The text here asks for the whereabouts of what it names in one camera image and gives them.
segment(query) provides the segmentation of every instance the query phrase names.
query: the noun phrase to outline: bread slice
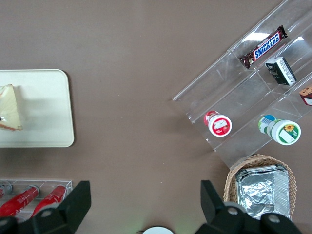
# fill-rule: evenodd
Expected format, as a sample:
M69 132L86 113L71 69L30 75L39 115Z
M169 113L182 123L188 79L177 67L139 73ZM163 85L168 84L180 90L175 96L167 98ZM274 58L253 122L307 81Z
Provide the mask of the bread slice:
M0 87L0 128L22 130L13 85Z

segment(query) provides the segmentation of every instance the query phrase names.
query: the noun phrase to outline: clear pen holder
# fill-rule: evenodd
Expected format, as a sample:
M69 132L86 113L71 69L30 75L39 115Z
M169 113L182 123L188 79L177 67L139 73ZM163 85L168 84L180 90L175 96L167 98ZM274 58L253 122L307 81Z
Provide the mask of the clear pen holder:
M0 199L0 206L21 193L29 185L35 185L40 190L39 195L16 215L16 218L19 222L23 222L29 219L39 202L41 202L47 195L49 195L58 185L63 185L66 188L65 195L62 200L64 200L73 190L73 184L71 180L13 180L4 178L0 179L0 183L2 181L5 183L9 182L12 185L12 191Z

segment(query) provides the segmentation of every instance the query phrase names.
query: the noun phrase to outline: brown table surface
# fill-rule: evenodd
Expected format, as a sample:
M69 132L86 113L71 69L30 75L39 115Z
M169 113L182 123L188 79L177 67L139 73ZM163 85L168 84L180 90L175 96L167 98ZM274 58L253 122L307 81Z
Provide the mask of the brown table surface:
M200 181L223 195L228 168L172 97L280 0L11 0L0 3L0 69L69 76L75 143L0 149L0 177L90 180L77 233L136 234L163 225L192 234L205 221ZM309 124L285 148L260 150L295 173L293 220L312 231Z

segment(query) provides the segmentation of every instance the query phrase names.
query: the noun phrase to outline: plastic container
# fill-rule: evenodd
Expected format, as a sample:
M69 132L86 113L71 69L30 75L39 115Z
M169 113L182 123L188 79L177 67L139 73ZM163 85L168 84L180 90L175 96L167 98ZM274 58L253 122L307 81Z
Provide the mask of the plastic container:
M35 207L45 198L47 197L58 185L63 185L66 187L66 192L62 201L70 194L73 190L73 184L71 180L29 180L29 179L9 179L9 178L1 178L0 184L3 181L9 182L13 189L12 192L6 194L3 198L0 199L0 206L15 197L20 193L20 191L24 190L30 184L37 186L40 189L40 194L30 202L24 209L22 209L15 217L18 220L23 221L27 220L31 217L34 212Z
M285 119L276 119L272 115L262 117L258 127L260 132L267 134L281 145L292 145L301 136L301 129L297 123Z
M217 111L209 111L204 116L204 123L216 137L225 137L232 129L231 120Z

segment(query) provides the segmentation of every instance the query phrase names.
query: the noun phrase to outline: wicker basket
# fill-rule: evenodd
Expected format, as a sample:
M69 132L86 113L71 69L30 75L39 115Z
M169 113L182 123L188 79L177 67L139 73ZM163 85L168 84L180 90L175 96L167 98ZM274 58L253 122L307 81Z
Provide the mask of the wicker basket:
M289 200L290 200L290 216L293 216L293 211L296 203L296 191L297 185L296 180L293 175L291 169L283 163L275 158L272 158L267 155L253 155L240 163L234 169L230 170L228 177L225 183L224 189L224 201L232 201L237 202L237 190L236 190L236 182L235 182L235 174L243 168L251 168L251 167L261 167L261 166L270 166L275 164L281 164L286 167L289 175Z

